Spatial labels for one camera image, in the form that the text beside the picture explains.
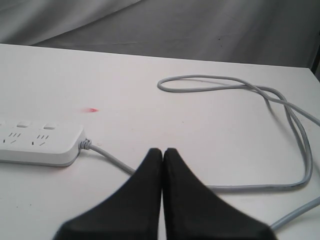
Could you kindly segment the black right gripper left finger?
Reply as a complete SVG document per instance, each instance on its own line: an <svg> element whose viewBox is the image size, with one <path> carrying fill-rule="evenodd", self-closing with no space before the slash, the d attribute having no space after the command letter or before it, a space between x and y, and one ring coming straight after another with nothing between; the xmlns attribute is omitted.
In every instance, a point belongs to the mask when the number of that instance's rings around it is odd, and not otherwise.
<svg viewBox="0 0 320 240"><path fill-rule="evenodd" d="M109 198L66 221L56 240L156 240L162 194L162 152L151 148Z"/></svg>

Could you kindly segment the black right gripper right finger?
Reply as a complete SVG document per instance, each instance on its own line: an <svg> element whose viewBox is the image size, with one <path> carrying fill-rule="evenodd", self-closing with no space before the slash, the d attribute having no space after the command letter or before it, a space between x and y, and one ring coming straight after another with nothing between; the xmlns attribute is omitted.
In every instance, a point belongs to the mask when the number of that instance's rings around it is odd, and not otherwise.
<svg viewBox="0 0 320 240"><path fill-rule="evenodd" d="M162 198L168 240L275 240L270 227L229 205L189 169L175 148L162 163Z"/></svg>

